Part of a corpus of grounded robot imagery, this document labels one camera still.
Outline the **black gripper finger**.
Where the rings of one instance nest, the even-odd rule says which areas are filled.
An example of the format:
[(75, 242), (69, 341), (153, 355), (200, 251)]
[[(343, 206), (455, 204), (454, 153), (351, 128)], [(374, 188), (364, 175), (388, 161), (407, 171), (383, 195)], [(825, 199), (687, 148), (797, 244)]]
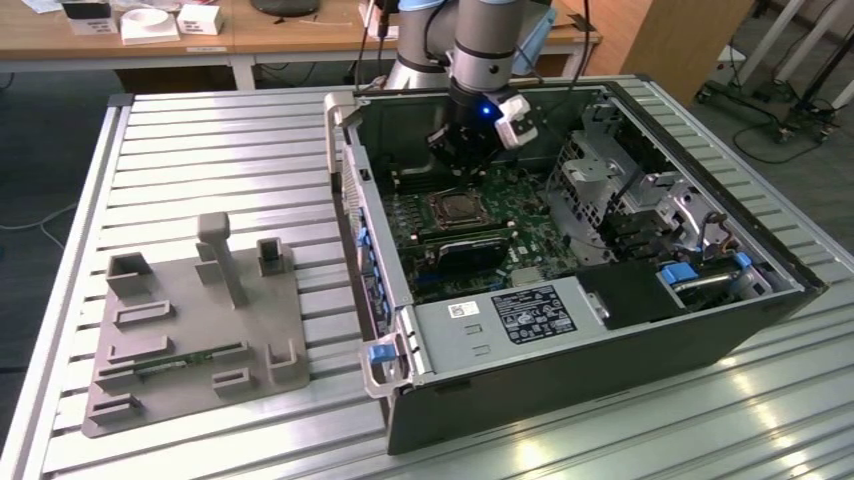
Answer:
[(468, 167), (468, 184), (480, 185), (492, 162), (499, 157), (499, 149), (492, 150), (488, 154), (480, 155)]
[(459, 127), (442, 127), (427, 137), (428, 150), (458, 184), (466, 182), (466, 154)]

